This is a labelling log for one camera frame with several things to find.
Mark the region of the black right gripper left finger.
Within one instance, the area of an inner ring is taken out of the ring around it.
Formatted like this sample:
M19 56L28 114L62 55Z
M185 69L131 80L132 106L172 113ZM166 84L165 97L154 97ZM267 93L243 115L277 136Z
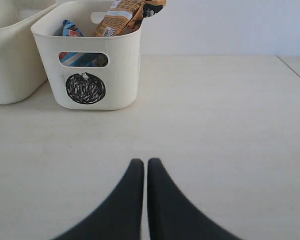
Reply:
M134 158L108 197L57 240L140 240L144 163Z

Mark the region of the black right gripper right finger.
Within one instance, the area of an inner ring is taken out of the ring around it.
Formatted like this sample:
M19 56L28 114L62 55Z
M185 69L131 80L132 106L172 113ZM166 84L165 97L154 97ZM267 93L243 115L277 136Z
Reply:
M152 240L239 239L187 199L159 158L147 165L147 215Z

